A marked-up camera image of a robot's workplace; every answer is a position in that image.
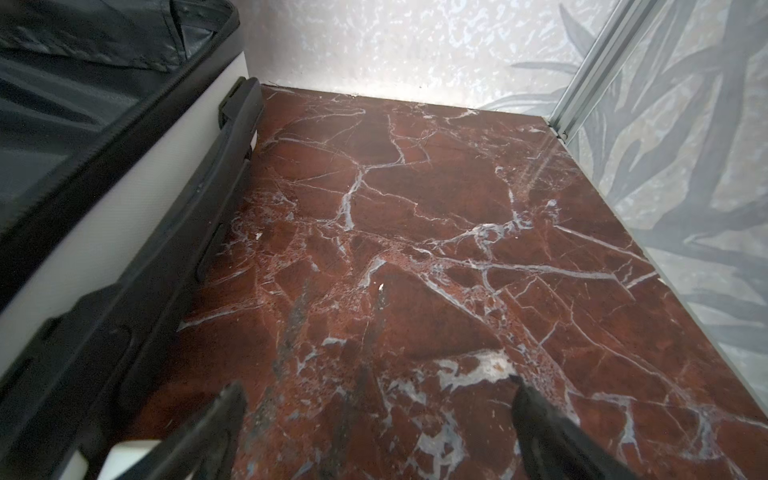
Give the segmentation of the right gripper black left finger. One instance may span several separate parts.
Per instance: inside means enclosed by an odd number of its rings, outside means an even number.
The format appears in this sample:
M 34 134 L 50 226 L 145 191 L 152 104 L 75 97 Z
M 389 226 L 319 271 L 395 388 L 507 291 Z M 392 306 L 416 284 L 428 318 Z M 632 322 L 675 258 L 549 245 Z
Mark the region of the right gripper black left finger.
M 153 447 L 121 479 L 229 479 L 247 398 L 238 381 Z

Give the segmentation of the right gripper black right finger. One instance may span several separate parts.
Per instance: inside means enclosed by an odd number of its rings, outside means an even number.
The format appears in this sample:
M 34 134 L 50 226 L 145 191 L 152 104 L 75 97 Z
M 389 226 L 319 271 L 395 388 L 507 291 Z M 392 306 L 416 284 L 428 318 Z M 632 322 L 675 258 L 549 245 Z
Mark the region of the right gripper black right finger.
M 530 479 L 636 477 L 522 377 L 511 375 L 509 379 L 517 386 L 511 417 L 523 467 Z

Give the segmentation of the white hard-shell suitcase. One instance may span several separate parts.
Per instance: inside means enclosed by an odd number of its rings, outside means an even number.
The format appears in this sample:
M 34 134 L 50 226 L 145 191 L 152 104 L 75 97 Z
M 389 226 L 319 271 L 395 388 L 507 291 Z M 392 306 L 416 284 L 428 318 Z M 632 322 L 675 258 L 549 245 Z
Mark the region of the white hard-shell suitcase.
M 1 475 L 85 478 L 146 402 L 265 105 L 229 1 L 1 5 Z

